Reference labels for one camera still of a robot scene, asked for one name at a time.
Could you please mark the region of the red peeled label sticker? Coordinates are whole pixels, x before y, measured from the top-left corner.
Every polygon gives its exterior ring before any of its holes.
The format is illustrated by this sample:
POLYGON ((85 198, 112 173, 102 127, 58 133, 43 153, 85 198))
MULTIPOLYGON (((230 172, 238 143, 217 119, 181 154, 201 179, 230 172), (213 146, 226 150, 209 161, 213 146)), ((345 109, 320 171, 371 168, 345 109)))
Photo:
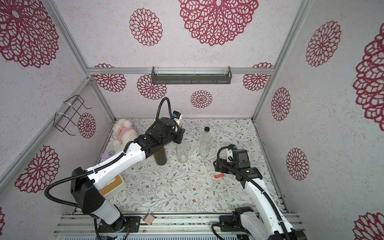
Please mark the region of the red peeled label sticker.
POLYGON ((217 175, 214 175, 214 178, 219 179, 219 178, 222 178, 224 176, 225 176, 225 174, 217 174, 217 175))

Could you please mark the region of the tall clear corked bottle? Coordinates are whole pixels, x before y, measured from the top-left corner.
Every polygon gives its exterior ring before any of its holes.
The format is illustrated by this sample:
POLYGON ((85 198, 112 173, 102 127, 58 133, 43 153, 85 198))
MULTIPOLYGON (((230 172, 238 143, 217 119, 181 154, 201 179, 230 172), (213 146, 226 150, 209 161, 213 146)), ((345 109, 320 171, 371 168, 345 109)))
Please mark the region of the tall clear corked bottle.
POLYGON ((183 135, 181 137, 181 142, 176 144, 176 156, 179 163, 185 164, 188 161, 188 146, 186 140, 184 139, 185 130, 182 129, 181 123, 179 123, 179 127, 181 128, 183 135))

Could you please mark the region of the clear bottle with red label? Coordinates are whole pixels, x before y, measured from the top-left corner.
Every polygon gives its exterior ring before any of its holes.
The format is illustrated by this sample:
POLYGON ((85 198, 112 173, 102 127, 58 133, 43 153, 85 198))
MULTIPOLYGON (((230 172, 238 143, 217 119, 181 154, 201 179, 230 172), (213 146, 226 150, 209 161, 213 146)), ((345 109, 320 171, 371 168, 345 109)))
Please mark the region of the clear bottle with red label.
POLYGON ((212 141, 212 138, 210 135, 210 128, 205 127, 204 132, 200 137, 200 155, 202 158, 207 158, 210 155, 211 141, 212 141))

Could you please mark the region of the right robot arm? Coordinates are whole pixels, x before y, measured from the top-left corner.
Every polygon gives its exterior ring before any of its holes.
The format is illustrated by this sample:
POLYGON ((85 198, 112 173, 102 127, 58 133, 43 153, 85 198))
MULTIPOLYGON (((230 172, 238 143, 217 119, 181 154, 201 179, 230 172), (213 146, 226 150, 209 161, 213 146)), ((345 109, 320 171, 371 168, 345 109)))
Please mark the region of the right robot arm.
POLYGON ((296 230, 273 201, 262 174, 257 168, 251 167, 247 150, 238 149, 235 145, 222 147, 213 165, 216 172, 234 175, 257 208, 256 212, 251 207, 237 208, 230 220, 221 216, 221 222, 211 226, 218 239, 223 238, 215 228, 247 234, 250 240, 307 239, 304 231, 296 230))

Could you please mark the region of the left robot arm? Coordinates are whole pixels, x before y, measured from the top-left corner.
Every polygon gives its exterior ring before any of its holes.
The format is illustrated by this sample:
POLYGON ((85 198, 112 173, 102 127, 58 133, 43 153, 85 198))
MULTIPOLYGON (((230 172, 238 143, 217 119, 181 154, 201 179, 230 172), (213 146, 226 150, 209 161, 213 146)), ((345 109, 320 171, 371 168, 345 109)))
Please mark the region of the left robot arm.
POLYGON ((71 194, 83 214, 103 220, 108 225, 122 225, 123 215, 101 193, 115 178, 132 165, 158 153, 167 144, 180 144, 185 129, 180 127, 183 115, 174 113, 173 118, 162 117, 156 120, 135 140, 128 142, 125 148, 101 164, 86 170, 77 168, 73 174, 86 174, 71 180, 71 194))

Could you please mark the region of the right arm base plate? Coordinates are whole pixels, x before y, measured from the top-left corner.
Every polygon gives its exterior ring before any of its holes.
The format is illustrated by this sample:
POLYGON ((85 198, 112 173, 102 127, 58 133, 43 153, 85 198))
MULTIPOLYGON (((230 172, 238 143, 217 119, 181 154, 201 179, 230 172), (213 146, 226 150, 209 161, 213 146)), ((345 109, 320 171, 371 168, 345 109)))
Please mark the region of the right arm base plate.
POLYGON ((227 227, 232 227, 232 228, 237 228, 241 230, 246 230, 241 222, 240 219, 237 216, 233 215, 221 215, 219 216, 219 222, 223 227, 220 227, 222 232, 230 232, 232 229, 226 228, 227 227))

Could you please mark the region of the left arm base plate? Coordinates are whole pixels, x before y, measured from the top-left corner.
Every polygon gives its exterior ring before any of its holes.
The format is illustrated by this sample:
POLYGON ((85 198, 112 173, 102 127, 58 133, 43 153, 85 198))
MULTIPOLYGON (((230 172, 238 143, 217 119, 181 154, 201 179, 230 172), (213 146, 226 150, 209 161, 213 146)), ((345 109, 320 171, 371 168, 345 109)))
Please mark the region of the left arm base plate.
POLYGON ((104 220, 101 220, 98 231, 100 233, 137 233, 140 227, 141 217, 124 216, 120 217, 113 224, 108 225, 104 220))

